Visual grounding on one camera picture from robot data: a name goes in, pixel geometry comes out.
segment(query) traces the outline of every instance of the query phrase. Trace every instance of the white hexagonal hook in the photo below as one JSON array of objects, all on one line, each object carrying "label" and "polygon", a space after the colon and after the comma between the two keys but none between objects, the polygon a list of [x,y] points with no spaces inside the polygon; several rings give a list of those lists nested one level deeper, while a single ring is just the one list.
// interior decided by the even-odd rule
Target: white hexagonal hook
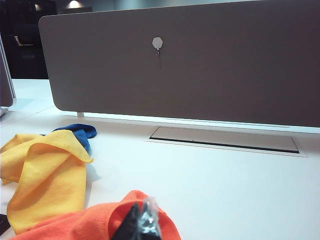
[{"label": "white hexagonal hook", "polygon": [[162,47],[162,44],[164,42],[162,41],[161,37],[157,36],[157,37],[154,37],[153,40],[152,40],[152,45],[154,46],[154,48],[157,50],[157,54],[158,56],[160,55],[159,53],[159,49]]}]

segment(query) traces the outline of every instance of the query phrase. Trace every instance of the white desk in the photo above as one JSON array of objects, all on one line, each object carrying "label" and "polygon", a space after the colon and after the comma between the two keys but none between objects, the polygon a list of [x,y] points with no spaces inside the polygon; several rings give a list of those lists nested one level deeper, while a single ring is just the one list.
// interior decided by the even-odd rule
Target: white desk
[{"label": "white desk", "polygon": [[[137,189],[156,197],[184,240],[320,239],[319,134],[272,133],[293,136],[307,157],[149,142],[165,123],[66,116],[53,107],[50,91],[30,104],[21,97],[23,103],[20,81],[14,82],[20,109],[1,119],[1,146],[16,133],[47,134],[73,123],[97,128],[89,140],[94,162],[87,165],[85,207]],[[32,84],[33,91],[48,87],[43,80]],[[1,187],[3,214],[15,187]],[[1,239],[13,235],[10,229]]]}]

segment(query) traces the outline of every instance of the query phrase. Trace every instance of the cloth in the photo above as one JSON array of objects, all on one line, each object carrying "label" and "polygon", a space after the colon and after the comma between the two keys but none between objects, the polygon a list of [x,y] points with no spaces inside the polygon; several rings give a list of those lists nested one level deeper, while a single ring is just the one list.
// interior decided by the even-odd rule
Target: cloth
[{"label": "cloth", "polygon": [[73,132],[74,136],[78,141],[81,143],[81,145],[84,147],[84,149],[89,153],[90,151],[90,144],[88,139],[94,138],[97,135],[97,130],[94,126],[86,125],[86,124],[71,124],[68,126],[63,126],[56,128],[53,131],[57,130],[70,130]]},{"label": "cloth", "polygon": [[[45,220],[11,240],[110,240],[132,205],[138,203],[141,208],[146,197],[143,192],[133,190],[120,202],[102,203]],[[180,240],[167,214],[159,209],[158,216],[162,240]]]},{"label": "cloth", "polygon": [[83,209],[86,163],[92,159],[72,131],[17,134],[0,152],[3,184],[18,183],[7,206],[16,234],[43,220]]}]

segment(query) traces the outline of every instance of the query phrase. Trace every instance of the gray fabric panel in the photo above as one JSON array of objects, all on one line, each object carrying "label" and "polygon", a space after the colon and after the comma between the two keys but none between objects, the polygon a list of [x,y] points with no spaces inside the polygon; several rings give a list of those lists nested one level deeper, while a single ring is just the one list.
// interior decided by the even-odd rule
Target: gray fabric panel
[{"label": "gray fabric panel", "polygon": [[318,0],[264,0],[46,16],[39,28],[61,110],[320,127],[319,13]]}]

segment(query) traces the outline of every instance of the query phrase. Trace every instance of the yellow microfiber cloth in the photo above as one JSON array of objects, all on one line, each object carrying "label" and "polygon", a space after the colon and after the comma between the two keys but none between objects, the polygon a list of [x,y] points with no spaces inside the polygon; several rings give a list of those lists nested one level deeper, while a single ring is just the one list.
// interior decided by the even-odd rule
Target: yellow microfiber cloth
[{"label": "yellow microfiber cloth", "polygon": [[43,220],[83,209],[86,163],[92,159],[72,131],[17,134],[0,152],[2,183],[18,183],[7,206],[16,234]]}]

